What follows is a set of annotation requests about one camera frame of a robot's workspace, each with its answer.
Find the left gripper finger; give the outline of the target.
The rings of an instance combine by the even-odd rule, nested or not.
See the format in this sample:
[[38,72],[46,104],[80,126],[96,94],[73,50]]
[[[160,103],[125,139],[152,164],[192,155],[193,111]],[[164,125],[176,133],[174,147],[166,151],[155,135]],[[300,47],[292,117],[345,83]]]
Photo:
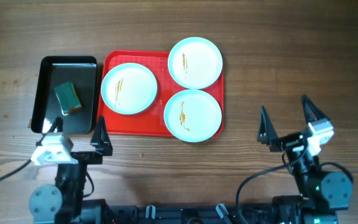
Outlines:
[[102,156],[112,156],[113,147],[107,132],[104,116],[100,116],[98,119],[90,145]]
[[44,134],[44,136],[50,133],[62,133],[63,132],[63,119],[61,117],[56,117],[55,121],[52,123],[49,130]]

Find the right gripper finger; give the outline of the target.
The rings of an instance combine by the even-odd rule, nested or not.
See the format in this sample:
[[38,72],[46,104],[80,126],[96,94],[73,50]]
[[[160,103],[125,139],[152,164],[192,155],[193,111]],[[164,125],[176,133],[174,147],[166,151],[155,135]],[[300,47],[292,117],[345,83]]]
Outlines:
[[312,123],[313,121],[326,119],[330,121],[331,119],[324,114],[310,99],[307,95],[301,97],[301,103],[303,106],[303,113],[305,117],[305,123]]
[[260,107],[260,126],[257,135],[257,141],[261,144],[273,146],[277,143],[277,133],[269,118],[264,106]]

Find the green yellow sponge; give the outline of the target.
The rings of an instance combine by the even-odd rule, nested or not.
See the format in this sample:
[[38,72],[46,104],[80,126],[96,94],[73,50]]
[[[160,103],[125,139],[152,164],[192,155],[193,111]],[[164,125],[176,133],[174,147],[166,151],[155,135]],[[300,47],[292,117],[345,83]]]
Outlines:
[[75,113],[83,108],[72,82],[62,83],[56,86],[54,91],[63,115],[66,116]]

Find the light blue plate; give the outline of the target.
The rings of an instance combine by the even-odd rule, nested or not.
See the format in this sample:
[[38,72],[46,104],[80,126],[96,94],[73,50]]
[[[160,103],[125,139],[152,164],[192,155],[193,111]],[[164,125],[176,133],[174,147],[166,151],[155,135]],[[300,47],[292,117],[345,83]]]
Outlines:
[[131,115],[146,110],[157,96],[155,75],[138,63],[123,63],[104,76],[101,97],[112,111]]
[[163,120],[168,131],[185,142],[205,141],[222,125],[223,112],[217,100],[202,90],[183,90],[165,105]]
[[168,55],[171,77],[187,89],[204,89],[218,80],[223,57],[217,46],[202,37],[188,37],[176,43]]

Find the light blue plate bottom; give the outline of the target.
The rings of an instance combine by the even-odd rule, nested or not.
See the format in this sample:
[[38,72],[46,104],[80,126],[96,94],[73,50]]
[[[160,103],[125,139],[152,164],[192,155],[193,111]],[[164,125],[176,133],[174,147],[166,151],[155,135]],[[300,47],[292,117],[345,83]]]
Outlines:
[[223,112],[217,100],[202,90],[183,90],[165,105],[163,120],[168,131],[185,142],[205,141],[222,125]]

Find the light blue plate top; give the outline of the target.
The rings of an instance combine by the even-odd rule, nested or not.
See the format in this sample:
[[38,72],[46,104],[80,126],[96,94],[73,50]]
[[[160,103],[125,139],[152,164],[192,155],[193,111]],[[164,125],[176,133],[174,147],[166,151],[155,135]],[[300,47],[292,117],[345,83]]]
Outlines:
[[204,89],[218,80],[223,57],[217,46],[202,37],[188,37],[176,43],[168,55],[171,77],[187,89]]

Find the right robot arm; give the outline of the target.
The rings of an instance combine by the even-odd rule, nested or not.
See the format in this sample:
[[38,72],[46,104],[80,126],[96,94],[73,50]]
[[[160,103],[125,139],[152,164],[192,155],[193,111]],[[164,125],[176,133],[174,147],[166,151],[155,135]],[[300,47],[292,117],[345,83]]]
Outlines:
[[258,142],[281,152],[283,165],[294,177],[299,194],[272,200],[275,223],[337,223],[337,213],[349,207],[354,179],[343,166],[332,162],[336,172],[323,169],[322,145],[334,135],[331,120],[306,96],[301,98],[306,128],[278,137],[264,107],[260,109]]

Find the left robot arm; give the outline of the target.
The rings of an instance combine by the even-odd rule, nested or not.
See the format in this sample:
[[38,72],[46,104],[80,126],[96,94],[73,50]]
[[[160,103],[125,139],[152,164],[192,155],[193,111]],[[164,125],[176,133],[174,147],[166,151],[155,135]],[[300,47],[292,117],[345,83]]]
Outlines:
[[93,151],[73,152],[73,142],[63,132],[63,120],[57,117],[50,130],[36,142],[30,161],[37,166],[56,164],[54,184],[33,191],[29,209],[34,223],[116,223],[114,212],[105,199],[87,200],[85,183],[94,183],[87,168],[100,165],[104,156],[112,155],[105,118],[100,116],[90,145]]

